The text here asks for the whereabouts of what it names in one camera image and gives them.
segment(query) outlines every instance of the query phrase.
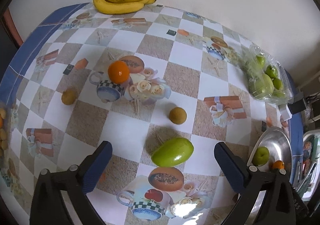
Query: mug print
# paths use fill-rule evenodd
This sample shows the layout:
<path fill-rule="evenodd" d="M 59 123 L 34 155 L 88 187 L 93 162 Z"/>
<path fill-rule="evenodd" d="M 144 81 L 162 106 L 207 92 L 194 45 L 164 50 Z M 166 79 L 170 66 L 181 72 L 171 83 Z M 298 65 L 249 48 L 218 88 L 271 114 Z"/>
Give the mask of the mug print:
<path fill-rule="evenodd" d="M 201 183 L 185 181 L 175 167 L 157 167 L 148 177 L 138 175 L 116 197 L 139 219 L 154 221 L 163 215 L 187 219 L 210 208 L 212 199 L 202 190 L 205 183 L 206 179 Z M 128 197 L 129 203 L 122 197 Z"/>

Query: tangerine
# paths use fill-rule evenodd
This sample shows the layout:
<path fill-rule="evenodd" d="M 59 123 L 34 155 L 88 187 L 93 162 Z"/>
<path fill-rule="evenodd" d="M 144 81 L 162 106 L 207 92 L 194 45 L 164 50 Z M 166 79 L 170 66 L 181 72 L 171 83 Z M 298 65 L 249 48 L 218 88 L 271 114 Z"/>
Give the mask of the tangerine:
<path fill-rule="evenodd" d="M 274 162 L 272 165 L 272 169 L 276 169 L 276 168 L 284 169 L 284 162 L 282 162 L 281 160 Z"/>
<path fill-rule="evenodd" d="M 129 78 L 129 67 L 125 62 L 115 61 L 108 68 L 108 75 L 112 82 L 120 84 Z"/>

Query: lime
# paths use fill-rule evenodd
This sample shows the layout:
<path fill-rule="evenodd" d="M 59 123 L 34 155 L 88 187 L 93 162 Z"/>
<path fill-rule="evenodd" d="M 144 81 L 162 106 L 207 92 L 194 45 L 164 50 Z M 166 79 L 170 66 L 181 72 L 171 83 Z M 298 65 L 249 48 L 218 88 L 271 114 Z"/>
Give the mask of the lime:
<path fill-rule="evenodd" d="M 274 87 L 275 87 L 277 90 L 282 90 L 282 89 L 283 89 L 283 83 L 282 83 L 282 81 L 281 81 L 280 79 L 274 78 L 274 79 L 272 80 L 272 82 L 273 82 Z"/>

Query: metal bowl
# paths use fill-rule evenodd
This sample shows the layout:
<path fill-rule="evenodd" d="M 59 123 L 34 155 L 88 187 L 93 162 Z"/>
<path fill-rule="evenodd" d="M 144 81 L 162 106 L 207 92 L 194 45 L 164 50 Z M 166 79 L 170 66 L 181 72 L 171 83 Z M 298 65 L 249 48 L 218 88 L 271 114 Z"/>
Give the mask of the metal bowl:
<path fill-rule="evenodd" d="M 260 171 L 270 172 L 272 164 L 277 160 L 282 160 L 284 162 L 284 169 L 286 170 L 288 177 L 290 177 L 292 172 L 292 152 L 289 139 L 282 129 L 272 127 L 268 128 L 262 134 L 252 150 L 252 153 L 247 162 L 247 166 L 252 165 L 252 158 L 258 147 L 266 147 L 270 152 L 269 161 L 265 165 L 258 167 Z M 245 224 L 253 224 L 254 219 L 256 218 L 261 207 L 265 194 L 266 191 L 261 191 L 259 193 L 258 198 Z"/>

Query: checkered tablecloth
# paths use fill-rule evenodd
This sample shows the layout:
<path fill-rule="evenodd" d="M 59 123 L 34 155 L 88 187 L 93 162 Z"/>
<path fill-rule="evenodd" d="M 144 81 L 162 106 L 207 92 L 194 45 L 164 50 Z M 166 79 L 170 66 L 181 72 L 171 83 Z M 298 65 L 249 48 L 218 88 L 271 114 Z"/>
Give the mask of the checkered tablecloth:
<path fill-rule="evenodd" d="M 145 18 L 146 23 L 112 23 L 117 18 Z M 136 13 L 104 15 L 87 4 L 71 15 L 36 56 L 58 49 L 56 62 L 35 72 L 35 58 L 16 93 L 18 123 L 10 135 L 6 157 L 12 159 L 16 168 L 22 190 L 16 198 L 23 209 L 29 214 L 34 186 L 43 168 L 55 172 L 80 164 L 107 140 L 113 146 L 113 156 L 105 170 L 106 179 L 98 183 L 88 198 L 106 224 L 140 224 L 131 210 L 117 201 L 116 193 L 138 175 L 148 176 L 156 167 L 149 155 L 159 146 L 157 136 L 163 140 L 182 136 L 192 142 L 194 152 L 177 168 L 185 181 L 202 183 L 211 201 L 197 224 L 212 225 L 225 217 L 234 204 L 234 192 L 214 159 L 215 144 L 225 141 L 234 154 L 247 162 L 262 134 L 261 121 L 269 117 L 273 125 L 281 124 L 275 105 L 249 95 L 246 77 L 238 67 L 207 52 L 203 40 L 211 36 L 223 39 L 239 54 L 252 44 L 217 22 L 165 6 L 148 5 Z M 172 89 L 170 98 L 154 105 L 141 104 L 139 113 L 135 104 L 124 97 L 113 103 L 101 102 L 88 77 L 94 71 L 103 71 L 110 55 L 122 53 L 135 55 L 144 61 L 145 67 L 158 70 L 156 77 L 164 79 Z M 63 74 L 68 64 L 75 65 L 82 58 L 88 60 L 85 69 Z M 66 106 L 61 103 L 61 94 L 70 86 L 79 97 L 76 103 Z M 228 95 L 239 96 L 247 118 L 222 128 L 212 124 L 203 100 Z M 187 112 L 188 118 L 182 125 L 173 124 L 167 117 L 174 105 Z M 29 154 L 27 128 L 52 129 L 53 157 Z M 163 216 L 146 224 L 176 225 L 185 221 Z"/>

